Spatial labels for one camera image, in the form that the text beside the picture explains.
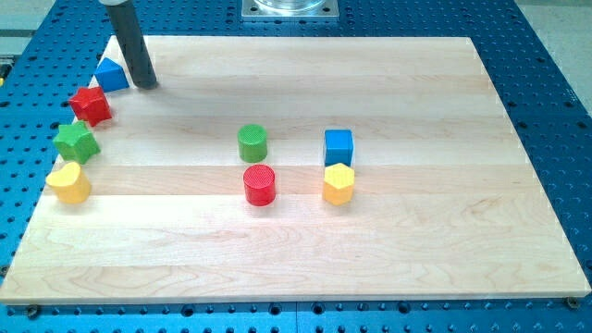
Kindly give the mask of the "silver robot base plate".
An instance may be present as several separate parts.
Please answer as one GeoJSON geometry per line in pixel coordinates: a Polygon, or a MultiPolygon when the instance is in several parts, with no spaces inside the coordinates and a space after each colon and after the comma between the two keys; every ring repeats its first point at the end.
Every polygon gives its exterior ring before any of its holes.
{"type": "Polygon", "coordinates": [[[338,20],[338,0],[242,0],[243,21],[338,20]]]}

